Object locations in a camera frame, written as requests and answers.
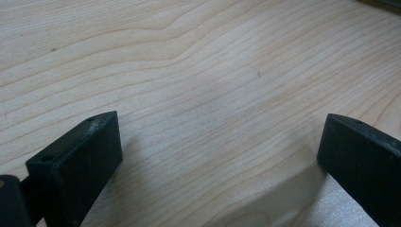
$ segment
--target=black clamp jaw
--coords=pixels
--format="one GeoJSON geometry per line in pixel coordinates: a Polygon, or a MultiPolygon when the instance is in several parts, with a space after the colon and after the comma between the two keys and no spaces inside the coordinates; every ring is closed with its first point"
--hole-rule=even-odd
{"type": "Polygon", "coordinates": [[[329,114],[319,164],[379,226],[401,226],[401,142],[350,117],[329,114]]]}
{"type": "Polygon", "coordinates": [[[122,160],[117,112],[82,121],[26,161],[23,181],[0,176],[0,225],[80,226],[122,160]]]}

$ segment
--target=light wood board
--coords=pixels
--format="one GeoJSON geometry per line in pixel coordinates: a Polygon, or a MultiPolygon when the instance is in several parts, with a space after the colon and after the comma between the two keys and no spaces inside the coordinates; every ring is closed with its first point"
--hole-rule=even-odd
{"type": "Polygon", "coordinates": [[[0,173],[118,111],[83,226],[299,226],[328,113],[401,138],[401,17],[359,1],[1,1],[0,30],[0,173]]]}

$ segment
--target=table top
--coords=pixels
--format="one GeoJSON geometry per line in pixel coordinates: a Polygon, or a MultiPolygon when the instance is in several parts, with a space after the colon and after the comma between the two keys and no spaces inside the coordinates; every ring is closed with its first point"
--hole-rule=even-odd
{"type": "Polygon", "coordinates": [[[359,1],[1,1],[0,28],[1,173],[118,111],[124,162],[83,226],[341,215],[317,205],[327,114],[401,138],[401,17],[359,1]]]}

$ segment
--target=wooden surface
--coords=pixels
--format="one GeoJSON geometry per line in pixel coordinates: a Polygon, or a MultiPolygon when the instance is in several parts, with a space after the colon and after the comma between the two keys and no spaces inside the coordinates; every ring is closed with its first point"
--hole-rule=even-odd
{"type": "Polygon", "coordinates": [[[118,111],[83,226],[346,226],[313,212],[326,115],[401,138],[401,17],[359,1],[1,1],[0,29],[1,173],[118,111]]]}

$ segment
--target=wood grain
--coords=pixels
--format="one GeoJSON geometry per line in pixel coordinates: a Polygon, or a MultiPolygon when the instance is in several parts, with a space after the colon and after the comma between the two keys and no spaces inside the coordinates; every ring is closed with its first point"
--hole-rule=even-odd
{"type": "Polygon", "coordinates": [[[328,113],[401,138],[401,17],[359,1],[0,1],[0,28],[1,173],[118,111],[83,226],[299,226],[328,113]]]}

